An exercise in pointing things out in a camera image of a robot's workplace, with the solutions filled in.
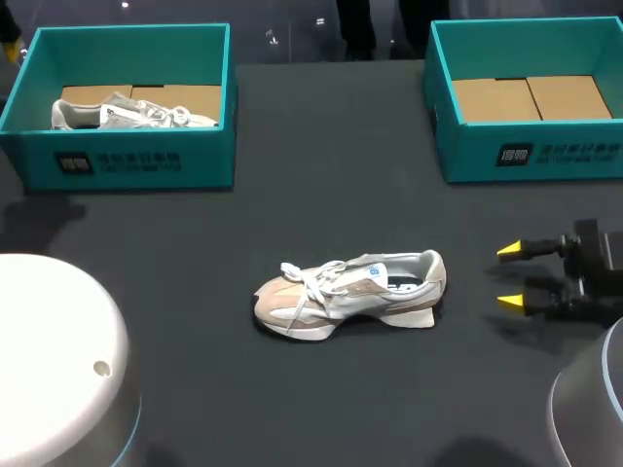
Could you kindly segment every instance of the shoe sole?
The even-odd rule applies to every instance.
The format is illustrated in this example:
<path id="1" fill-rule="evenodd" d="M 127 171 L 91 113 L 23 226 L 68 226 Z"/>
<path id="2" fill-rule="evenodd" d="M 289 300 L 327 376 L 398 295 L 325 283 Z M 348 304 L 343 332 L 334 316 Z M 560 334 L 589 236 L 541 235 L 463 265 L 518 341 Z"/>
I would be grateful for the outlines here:
<path id="1" fill-rule="evenodd" d="M 342 324 L 344 321 L 341 321 L 339 324 L 334 325 L 330 324 L 328 326 L 322 326 L 319 328 L 309 328 L 309 329 L 286 329 L 280 326 L 275 326 L 273 324 L 268 324 L 259 319 L 253 313 L 256 321 L 261 323 L 265 328 L 271 330 L 274 333 L 277 333 L 281 336 L 285 336 L 290 339 L 295 339 L 297 341 L 324 341 L 327 339 L 336 328 Z M 408 311 L 406 313 L 400 314 L 392 314 L 392 315 L 376 315 L 369 314 L 374 318 L 377 318 L 383 321 L 387 326 L 392 326 L 395 328 L 412 328 L 412 329 L 424 329 L 424 328 L 432 328 L 435 325 L 435 318 L 433 315 L 433 309 L 424 308 L 418 309 L 416 311 Z"/>

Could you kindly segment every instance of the black table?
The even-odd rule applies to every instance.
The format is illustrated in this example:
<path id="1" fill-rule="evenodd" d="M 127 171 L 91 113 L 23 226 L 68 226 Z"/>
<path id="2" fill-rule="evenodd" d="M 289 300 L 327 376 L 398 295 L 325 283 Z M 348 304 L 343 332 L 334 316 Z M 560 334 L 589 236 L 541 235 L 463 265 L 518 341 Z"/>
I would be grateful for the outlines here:
<path id="1" fill-rule="evenodd" d="M 576 218 L 621 228 L 623 187 L 448 186 L 420 79 L 416 62 L 241 66 L 231 193 L 24 198 L 1 160 L 3 251 L 72 263 L 123 311 L 152 465 L 553 464 L 549 388 L 603 329 L 500 310 L 522 274 L 560 270 L 502 280 L 495 251 Z M 252 324 L 280 262 L 427 248 L 449 274 L 431 330 L 364 321 L 300 344 Z"/>

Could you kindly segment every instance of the gray sneaker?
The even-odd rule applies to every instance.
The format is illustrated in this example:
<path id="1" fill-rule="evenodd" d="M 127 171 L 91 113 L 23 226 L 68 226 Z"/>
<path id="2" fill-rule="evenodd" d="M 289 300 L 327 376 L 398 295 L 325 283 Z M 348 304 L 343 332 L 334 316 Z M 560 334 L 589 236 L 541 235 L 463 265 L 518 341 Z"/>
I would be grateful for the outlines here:
<path id="1" fill-rule="evenodd" d="M 446 288 L 441 255 L 423 253 L 363 255 L 300 270 L 282 263 L 283 277 L 255 293 L 255 316 L 289 338 L 322 341 L 346 319 L 364 314 L 389 326 L 429 328 L 432 307 Z"/>
<path id="2" fill-rule="evenodd" d="M 74 105 L 58 100 L 52 106 L 52 129 L 170 128 L 218 126 L 185 107 L 167 109 L 146 100 L 133 100 L 115 92 L 99 105 Z"/>

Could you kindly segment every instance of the small hole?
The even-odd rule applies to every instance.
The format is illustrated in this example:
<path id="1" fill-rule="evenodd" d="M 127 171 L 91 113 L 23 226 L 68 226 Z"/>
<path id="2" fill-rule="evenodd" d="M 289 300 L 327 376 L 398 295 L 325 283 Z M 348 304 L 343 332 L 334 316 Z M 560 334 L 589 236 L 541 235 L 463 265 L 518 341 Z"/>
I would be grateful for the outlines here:
<path id="1" fill-rule="evenodd" d="M 101 360 L 99 360 L 93 363 L 93 369 L 101 377 L 110 377 L 110 367 L 106 362 L 102 362 Z"/>

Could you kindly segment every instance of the cardboard insert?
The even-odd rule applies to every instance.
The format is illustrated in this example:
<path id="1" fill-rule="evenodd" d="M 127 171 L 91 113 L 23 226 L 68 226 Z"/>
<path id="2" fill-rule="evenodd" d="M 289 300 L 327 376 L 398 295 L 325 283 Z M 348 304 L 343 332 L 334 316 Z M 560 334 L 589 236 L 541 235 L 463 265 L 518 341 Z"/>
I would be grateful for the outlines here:
<path id="1" fill-rule="evenodd" d="M 99 105 L 113 92 L 120 92 L 135 100 L 148 100 L 169 109 L 186 107 L 191 114 L 219 121 L 221 114 L 220 86 L 68 86 L 63 88 L 61 99 L 77 105 Z"/>
<path id="2" fill-rule="evenodd" d="M 592 76 L 453 81 L 466 122 L 611 119 Z"/>

